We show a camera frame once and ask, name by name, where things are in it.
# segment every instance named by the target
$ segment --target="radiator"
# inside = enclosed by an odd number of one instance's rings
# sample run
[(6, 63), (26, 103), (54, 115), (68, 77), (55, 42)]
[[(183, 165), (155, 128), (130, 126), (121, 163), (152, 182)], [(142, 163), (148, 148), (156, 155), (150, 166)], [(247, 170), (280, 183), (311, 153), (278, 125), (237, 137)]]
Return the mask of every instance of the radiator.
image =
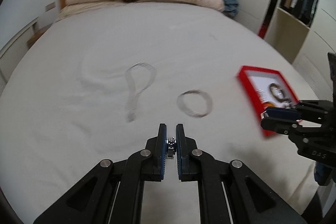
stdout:
[(0, 75), (0, 95), (3, 91), (3, 89), (5, 88), (5, 85), (7, 84), (5, 78), (3, 77), (3, 75)]
[(332, 89), (307, 56), (302, 55), (300, 58), (297, 58), (293, 63), (293, 67), (310, 85), (319, 100), (333, 100)]

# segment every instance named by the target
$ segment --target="metal rivet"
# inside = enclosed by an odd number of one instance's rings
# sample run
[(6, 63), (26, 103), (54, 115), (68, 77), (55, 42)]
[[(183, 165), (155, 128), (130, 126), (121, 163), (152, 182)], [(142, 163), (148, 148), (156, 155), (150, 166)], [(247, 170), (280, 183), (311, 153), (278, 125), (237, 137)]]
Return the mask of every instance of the metal rivet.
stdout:
[(148, 157), (151, 154), (151, 151), (148, 149), (141, 150), (140, 155), (144, 157)]
[(233, 166), (233, 167), (236, 167), (236, 168), (240, 168), (240, 167), (243, 166), (243, 163), (242, 163), (240, 160), (234, 160), (234, 161), (232, 162), (232, 166)]
[(203, 154), (202, 150), (200, 149), (194, 149), (192, 152), (191, 152), (194, 156), (200, 156)]
[(101, 167), (109, 167), (111, 165), (111, 162), (109, 160), (102, 160), (100, 162)]

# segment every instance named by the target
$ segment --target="wardrobe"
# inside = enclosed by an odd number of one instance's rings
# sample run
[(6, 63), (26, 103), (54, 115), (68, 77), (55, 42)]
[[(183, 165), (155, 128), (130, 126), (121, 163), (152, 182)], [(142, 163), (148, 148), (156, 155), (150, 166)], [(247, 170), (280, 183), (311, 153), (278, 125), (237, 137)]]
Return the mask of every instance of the wardrobe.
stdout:
[(288, 12), (283, 0), (238, 1), (235, 20), (256, 34), (264, 28), (264, 40), (294, 66), (317, 97), (332, 100), (327, 53), (336, 51), (336, 0), (318, 0), (309, 24)]

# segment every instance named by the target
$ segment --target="bed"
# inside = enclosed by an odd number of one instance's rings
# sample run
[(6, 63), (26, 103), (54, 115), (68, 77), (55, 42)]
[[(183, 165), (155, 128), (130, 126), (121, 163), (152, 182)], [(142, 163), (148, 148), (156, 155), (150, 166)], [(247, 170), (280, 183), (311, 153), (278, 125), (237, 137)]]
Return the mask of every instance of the bed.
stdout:
[[(61, 7), (65, 0), (60, 0)], [(125, 72), (156, 70), (127, 118)], [(216, 159), (242, 160), (297, 212), (316, 192), (314, 162), (285, 136), (264, 139), (236, 74), (242, 65), (280, 70), (299, 99), (315, 94), (265, 41), (222, 13), (184, 3), (142, 2), (88, 10), (54, 23), (14, 70), (0, 97), (0, 185), (24, 223), (35, 218), (102, 159), (142, 149), (166, 123)], [(137, 90), (150, 80), (135, 67)], [(201, 89), (213, 101), (186, 115), (178, 96)], [(199, 97), (186, 104), (200, 112)], [(196, 183), (180, 183), (176, 161), (161, 183), (145, 183), (142, 223), (199, 223)]]

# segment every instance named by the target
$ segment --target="silver ring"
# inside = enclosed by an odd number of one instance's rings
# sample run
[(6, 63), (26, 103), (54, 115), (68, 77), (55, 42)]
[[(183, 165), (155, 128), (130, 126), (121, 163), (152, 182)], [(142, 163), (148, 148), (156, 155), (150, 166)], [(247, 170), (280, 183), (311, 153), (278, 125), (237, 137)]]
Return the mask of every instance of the silver ring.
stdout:
[[(185, 105), (185, 102), (183, 101), (183, 96), (186, 94), (199, 94), (203, 97), (203, 99), (205, 100), (205, 102), (207, 103), (207, 110), (205, 113), (198, 113), (196, 111), (191, 110), (190, 108), (188, 108)], [(189, 90), (186, 92), (183, 92), (182, 94), (180, 94), (177, 97), (177, 106), (178, 108), (183, 111), (185, 114), (191, 116), (191, 117), (195, 117), (195, 118), (202, 118), (206, 115), (208, 115), (211, 111), (212, 111), (212, 99), (210, 97), (209, 94), (207, 94), (206, 92), (202, 91), (202, 90)]]

